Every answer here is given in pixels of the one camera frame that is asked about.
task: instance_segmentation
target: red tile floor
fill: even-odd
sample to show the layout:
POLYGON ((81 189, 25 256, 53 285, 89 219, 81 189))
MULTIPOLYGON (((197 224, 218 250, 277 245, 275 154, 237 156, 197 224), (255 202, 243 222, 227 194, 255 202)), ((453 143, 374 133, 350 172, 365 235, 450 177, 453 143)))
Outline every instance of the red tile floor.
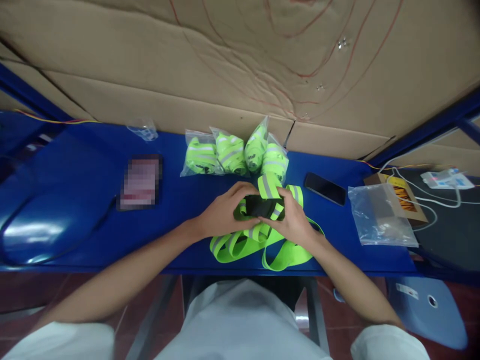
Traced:
MULTIPOLYGON (((61 273, 0 273, 0 313, 45 305, 45 310, 58 304, 94 274, 61 273)), ((105 320, 115 330, 115 360, 125 359, 140 323, 157 294, 163 277, 157 276, 127 306, 105 320)), ((373 278, 377 286, 386 293, 384 278, 373 278)), ((333 297, 333 284, 326 277, 317 278, 318 291, 322 302, 327 328, 330 354, 335 360, 351 359, 350 345, 362 331, 360 318, 345 303, 333 297)), ((455 298, 460 314, 465 322, 469 337, 469 347, 456 351, 418 336, 425 345, 432 360, 480 359, 480 289, 460 284, 447 283, 455 298)), ((300 331, 308 335, 308 322, 305 318, 307 298, 303 293, 297 303, 295 314, 300 331)), ((0 323, 0 358, 8 352, 42 316, 41 311, 26 318, 0 323)), ((168 305, 166 318, 158 324, 150 358, 153 359, 167 345, 182 327, 184 318, 182 288, 176 284, 168 305)))

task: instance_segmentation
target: clear plastic cup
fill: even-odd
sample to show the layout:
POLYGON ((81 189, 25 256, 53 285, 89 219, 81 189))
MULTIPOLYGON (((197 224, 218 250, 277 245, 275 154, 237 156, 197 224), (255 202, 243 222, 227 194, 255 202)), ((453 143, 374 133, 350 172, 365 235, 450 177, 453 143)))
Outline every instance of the clear plastic cup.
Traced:
POLYGON ((127 122, 126 128, 146 142, 153 141, 159 137, 154 122, 149 117, 137 117, 130 120, 127 122))

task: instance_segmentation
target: plastic bag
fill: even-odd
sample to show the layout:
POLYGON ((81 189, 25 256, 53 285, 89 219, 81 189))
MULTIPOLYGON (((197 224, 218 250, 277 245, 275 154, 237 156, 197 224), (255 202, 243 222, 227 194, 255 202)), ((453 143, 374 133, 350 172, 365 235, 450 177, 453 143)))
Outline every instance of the plastic bag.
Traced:
POLYGON ((228 132, 210 127, 216 143, 216 156, 225 174, 236 174, 250 177, 245 162, 244 141, 228 132))
POLYGON ((265 116, 245 145, 245 161, 251 173, 257 173, 262 168, 265 150, 267 149, 269 116, 265 116))
POLYGON ((396 199, 391 184, 349 187, 348 198, 362 245, 418 248, 412 226, 396 199))
POLYGON ((212 134, 185 130, 185 141, 187 148, 180 177, 197 174, 224 174, 224 170, 217 160, 217 146, 212 134))
POLYGON ((287 169, 289 168, 287 153, 287 149, 281 146, 275 136, 269 132, 268 144, 265 154, 263 155, 261 173, 274 173, 278 180, 280 180, 282 186, 285 184, 287 169))

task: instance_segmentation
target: blurred phone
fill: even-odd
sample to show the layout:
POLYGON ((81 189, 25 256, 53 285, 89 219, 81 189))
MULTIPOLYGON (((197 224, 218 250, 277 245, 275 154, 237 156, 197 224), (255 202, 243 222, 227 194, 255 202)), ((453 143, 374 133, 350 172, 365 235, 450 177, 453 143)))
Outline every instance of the blurred phone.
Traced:
POLYGON ((117 197, 120 211, 149 209, 159 202, 163 158, 159 154, 139 155, 128 162, 123 186, 117 197))
POLYGON ((340 206, 345 205, 347 197, 346 190, 343 187, 338 186, 336 183, 328 181, 313 172, 309 172, 306 175, 304 186, 315 194, 330 200, 332 203, 340 206))

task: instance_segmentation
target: white sleeve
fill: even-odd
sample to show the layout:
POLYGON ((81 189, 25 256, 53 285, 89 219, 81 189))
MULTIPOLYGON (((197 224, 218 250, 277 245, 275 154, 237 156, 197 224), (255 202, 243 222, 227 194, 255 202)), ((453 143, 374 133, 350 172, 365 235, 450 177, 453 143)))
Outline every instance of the white sleeve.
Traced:
POLYGON ((113 359, 115 336, 105 324, 52 322, 15 345, 2 360, 113 359))
POLYGON ((423 344, 393 325, 365 328, 350 348, 353 360, 429 360, 423 344))

